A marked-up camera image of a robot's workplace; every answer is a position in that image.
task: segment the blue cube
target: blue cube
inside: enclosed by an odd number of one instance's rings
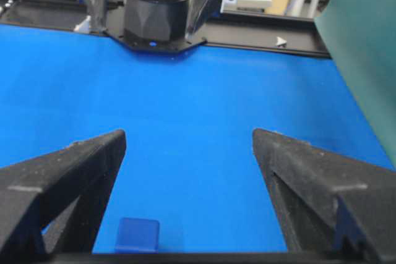
[[[152,219],[122,218],[119,222],[116,253],[158,253],[160,223]]]

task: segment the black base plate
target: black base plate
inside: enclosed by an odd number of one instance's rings
[[[146,40],[131,33],[125,35],[124,7],[108,11],[106,27],[107,31],[105,33],[108,36],[134,51],[176,54],[206,42],[206,39],[201,36],[193,37],[192,40],[186,40],[182,37],[171,41],[153,41]]]

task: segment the black metal frame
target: black metal frame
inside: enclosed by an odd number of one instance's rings
[[[123,6],[120,6],[120,3],[117,3],[117,0],[107,1],[107,14],[117,14],[114,13],[116,8],[119,11],[123,11],[124,9]],[[25,12],[23,18],[19,17],[18,10]],[[40,10],[40,14],[29,14],[29,11],[32,10]],[[87,7],[78,0],[14,0],[12,7],[0,16],[0,23],[73,31],[77,25],[76,20],[83,21],[89,10],[89,6]],[[54,21],[54,23],[48,25],[45,16],[58,14],[59,11],[64,12],[65,15],[69,15],[70,17],[62,20],[62,22],[59,21],[56,23]],[[106,16],[101,16],[98,20],[94,20],[93,34],[108,34],[108,30],[104,30],[105,24],[100,23],[105,18]],[[108,23],[107,27],[117,27],[119,23],[119,20],[114,20],[114,22]],[[122,41],[122,37],[118,38],[119,36],[122,36],[122,34],[118,34],[117,36],[113,34],[113,37]],[[287,45],[277,46],[278,36],[285,39],[288,42]],[[136,49],[150,49],[150,47],[147,47],[145,41],[142,43],[144,47],[136,47]],[[178,43],[176,43],[177,46],[165,46],[164,50],[168,53],[178,52],[191,47],[189,43],[205,43],[208,46],[254,49],[330,58],[330,54],[313,20],[275,15],[254,15],[244,12],[222,14],[219,17],[208,20],[203,28],[195,34],[193,39],[188,42],[181,42],[180,46],[178,46]]]

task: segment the blue table mat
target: blue table mat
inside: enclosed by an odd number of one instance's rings
[[[252,152],[256,127],[391,168],[334,63],[201,46],[132,53],[109,38],[0,26],[1,166],[124,129],[95,244],[122,217],[160,222],[160,252],[286,250]]]

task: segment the green sheet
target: green sheet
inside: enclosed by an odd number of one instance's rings
[[[395,166],[396,0],[331,0],[316,25]]]

